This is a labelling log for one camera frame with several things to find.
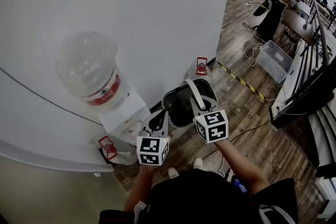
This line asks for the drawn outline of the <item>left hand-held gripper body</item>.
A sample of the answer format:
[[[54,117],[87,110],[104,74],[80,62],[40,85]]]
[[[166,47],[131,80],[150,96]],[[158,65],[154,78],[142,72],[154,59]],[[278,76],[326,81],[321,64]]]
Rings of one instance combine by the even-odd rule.
[[[170,147],[170,137],[151,134],[143,131],[137,137],[137,156],[140,165],[161,166],[167,157]]]

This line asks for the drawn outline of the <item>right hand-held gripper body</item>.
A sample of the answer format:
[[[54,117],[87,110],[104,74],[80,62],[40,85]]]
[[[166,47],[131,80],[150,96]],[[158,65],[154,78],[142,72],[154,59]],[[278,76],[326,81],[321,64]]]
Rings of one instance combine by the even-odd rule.
[[[194,115],[193,122],[197,134],[201,136],[205,144],[228,139],[228,118],[225,110],[217,112],[204,112]]]

